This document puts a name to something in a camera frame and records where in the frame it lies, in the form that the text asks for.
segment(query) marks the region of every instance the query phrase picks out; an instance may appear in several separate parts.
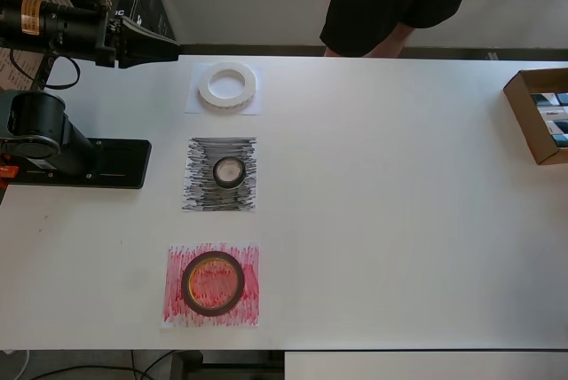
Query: black mounting plate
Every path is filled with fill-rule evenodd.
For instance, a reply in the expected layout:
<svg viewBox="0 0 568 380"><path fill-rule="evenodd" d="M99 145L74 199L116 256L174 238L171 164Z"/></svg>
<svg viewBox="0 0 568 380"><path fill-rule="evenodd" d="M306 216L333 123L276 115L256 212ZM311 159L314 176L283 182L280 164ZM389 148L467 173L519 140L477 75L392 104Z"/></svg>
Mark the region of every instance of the black mounting plate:
<svg viewBox="0 0 568 380"><path fill-rule="evenodd" d="M140 189L144 185L152 145L147 140L89 139L98 150L97 166L81 177L69 177L56 170L42 170L26 158L12 157L10 165L20 167L9 185L110 187Z"/></svg>

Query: orange label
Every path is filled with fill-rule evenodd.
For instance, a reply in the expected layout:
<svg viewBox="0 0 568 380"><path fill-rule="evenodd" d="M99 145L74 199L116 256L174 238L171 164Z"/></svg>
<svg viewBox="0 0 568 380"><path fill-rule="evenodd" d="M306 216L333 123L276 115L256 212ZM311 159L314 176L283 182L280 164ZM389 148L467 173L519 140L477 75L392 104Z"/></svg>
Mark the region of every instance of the orange label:
<svg viewBox="0 0 568 380"><path fill-rule="evenodd" d="M21 2L21 32L39 36L39 8L42 0L23 0Z"/></svg>

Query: white table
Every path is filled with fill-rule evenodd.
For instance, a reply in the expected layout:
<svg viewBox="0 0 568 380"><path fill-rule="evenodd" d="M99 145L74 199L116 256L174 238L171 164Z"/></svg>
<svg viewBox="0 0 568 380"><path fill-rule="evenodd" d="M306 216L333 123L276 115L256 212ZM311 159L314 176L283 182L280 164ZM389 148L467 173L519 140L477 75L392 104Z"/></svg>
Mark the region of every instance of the white table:
<svg viewBox="0 0 568 380"><path fill-rule="evenodd" d="M188 115L194 62L264 68L263 113ZM153 144L141 191L10 186L0 349L560 348L568 165L539 167L501 93L552 64L198 58L82 63L88 137ZM73 78L62 60L52 83ZM189 137L257 136L254 214L181 210ZM256 241L258 328L161 329L171 244Z"/></svg>

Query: black scribbles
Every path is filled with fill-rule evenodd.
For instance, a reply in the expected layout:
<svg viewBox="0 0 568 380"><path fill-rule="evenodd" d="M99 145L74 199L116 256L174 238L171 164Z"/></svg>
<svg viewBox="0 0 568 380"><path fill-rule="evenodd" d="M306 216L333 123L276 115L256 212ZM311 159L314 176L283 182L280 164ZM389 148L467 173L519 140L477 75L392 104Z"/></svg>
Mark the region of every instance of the black scribbles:
<svg viewBox="0 0 568 380"><path fill-rule="evenodd" d="M217 185L213 167L233 156L245 164L246 177L234 189ZM183 210L252 211L256 205L256 138L189 139Z"/></svg>

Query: black cable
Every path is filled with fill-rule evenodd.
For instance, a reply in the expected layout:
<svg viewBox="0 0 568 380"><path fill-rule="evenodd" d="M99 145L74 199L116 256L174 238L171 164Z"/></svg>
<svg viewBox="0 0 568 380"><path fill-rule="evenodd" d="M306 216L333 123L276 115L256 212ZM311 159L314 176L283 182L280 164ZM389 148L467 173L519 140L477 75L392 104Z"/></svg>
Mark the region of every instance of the black cable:
<svg viewBox="0 0 568 380"><path fill-rule="evenodd" d="M134 371L136 369L136 365L134 365L134 351L130 351L130 360L132 361L132 375L134 376L134 380L138 380L136 371Z"/></svg>
<svg viewBox="0 0 568 380"><path fill-rule="evenodd" d="M46 89L51 89L51 90L66 90L66 89L70 89L71 87L73 87L75 84L79 83L79 78L81 78L81 69L79 68L79 65L77 65L77 62L75 62L73 59L68 58L67 56L61 56L62 58L65 58L67 60L69 60L73 66L75 67L75 72L77 73L77 79L75 80L74 83L71 84L60 84L60 85L49 85L48 83L45 83L43 81L38 82L40 85L42 85L44 88ZM16 62L16 59L14 58L14 49L10 49L10 62L12 63L12 65L18 70L18 72L20 72L22 75L24 75L26 78L34 81L34 77L29 76L28 73L26 71L24 71L20 65L18 65L18 63Z"/></svg>
<svg viewBox="0 0 568 380"><path fill-rule="evenodd" d="M154 365L156 365L158 362L160 362L164 358L167 358L168 356L170 356L173 352L175 352L175 351L166 352L160 358L158 358L157 360L152 362L152 364L150 364L150 367L146 368L146 371L144 371L144 376L147 376L147 372L150 371L154 367Z"/></svg>
<svg viewBox="0 0 568 380"><path fill-rule="evenodd" d="M149 376L146 373L143 373L139 369L130 368L130 367L110 367L110 366L106 366L106 365L77 365L76 367L63 368L63 369L58 369L58 370L55 370L55 371L50 371L49 373L43 373L43 374L40 374L39 376L35 376L33 378L30 378L29 380L39 380L40 378L45 378L47 376L54 376L54 375L59 374L59 373L65 373L67 371L73 371L75 369L84 369L84 368L114 369L114 370L117 370L117 371L132 371L133 373L139 373L139 374L142 375L142 377L140 377L140 380L142 380L144 377L147 378L148 380L155 380L155 378Z"/></svg>

